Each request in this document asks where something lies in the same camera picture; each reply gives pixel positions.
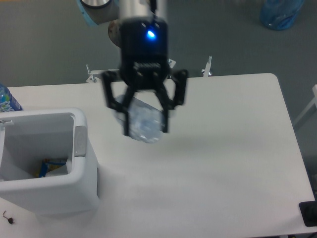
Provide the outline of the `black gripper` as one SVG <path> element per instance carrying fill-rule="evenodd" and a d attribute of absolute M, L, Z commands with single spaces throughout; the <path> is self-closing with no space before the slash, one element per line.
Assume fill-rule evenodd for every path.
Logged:
<path fill-rule="evenodd" d="M 136 17 L 125 19 L 120 25 L 121 65 L 119 73 L 127 84 L 123 100 L 118 102 L 111 84 L 118 73 L 107 70 L 102 73 L 102 86 L 106 106 L 122 113 L 123 134 L 130 136 L 129 107 L 137 91 L 155 90 L 155 95 L 162 106 L 161 131 L 168 133 L 169 111 L 185 102 L 188 70 L 174 71 L 171 79 L 175 84 L 174 96 L 169 98 L 164 81 L 169 73 L 168 25 L 159 17 Z"/>

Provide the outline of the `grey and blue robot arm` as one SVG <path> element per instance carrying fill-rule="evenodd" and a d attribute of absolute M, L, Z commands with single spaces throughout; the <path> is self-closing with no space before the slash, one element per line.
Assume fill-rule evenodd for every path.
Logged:
<path fill-rule="evenodd" d="M 135 93 L 153 91 L 162 106 L 163 133 L 169 112 L 185 101 L 188 71 L 168 65 L 167 3 L 164 0 L 79 0 L 89 25 L 117 22 L 121 64 L 102 73 L 106 105 L 123 114 L 123 134 L 130 136 L 130 105 Z"/>

